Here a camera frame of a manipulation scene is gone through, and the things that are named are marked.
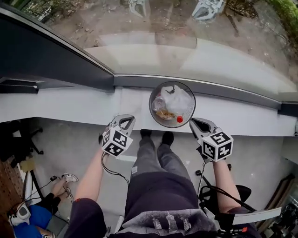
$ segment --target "shoe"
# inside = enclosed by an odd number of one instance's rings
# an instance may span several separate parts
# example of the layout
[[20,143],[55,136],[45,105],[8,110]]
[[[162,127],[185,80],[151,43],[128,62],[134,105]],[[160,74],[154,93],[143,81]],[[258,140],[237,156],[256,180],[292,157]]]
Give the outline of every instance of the shoe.
[[141,134],[141,137],[142,137],[142,139],[143,139],[143,138],[146,137],[146,136],[150,137],[151,134],[152,134],[152,131],[151,131],[151,130],[145,130],[145,129],[142,129],[142,130],[140,131],[140,134]]
[[168,146],[171,146],[174,141],[174,134],[173,132],[165,132],[163,134],[162,144],[166,144]]
[[74,197],[73,197],[73,195],[71,194],[71,190],[70,190],[70,188],[66,188],[65,189],[65,192],[67,192],[67,199],[69,200],[69,201],[71,201],[71,202],[73,202],[74,201]]
[[77,182],[79,181],[78,177],[76,177],[75,175],[71,174],[71,173],[64,173],[62,175],[62,178],[65,179],[66,182]]

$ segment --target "white sneaker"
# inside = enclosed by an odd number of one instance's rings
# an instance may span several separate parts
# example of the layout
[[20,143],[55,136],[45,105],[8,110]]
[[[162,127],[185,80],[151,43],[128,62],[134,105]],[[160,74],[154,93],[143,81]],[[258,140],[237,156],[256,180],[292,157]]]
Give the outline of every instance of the white sneaker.
[[73,195],[71,194],[71,190],[70,190],[70,188],[66,188],[65,191],[66,191],[67,194],[68,194],[66,198],[67,198],[69,201],[73,202],[73,201],[74,201],[74,197],[73,197]]
[[64,173],[63,175],[62,175],[62,177],[66,180],[66,182],[77,182],[77,181],[79,181],[79,179],[75,176],[75,175],[73,175],[73,174],[71,174],[71,173]]

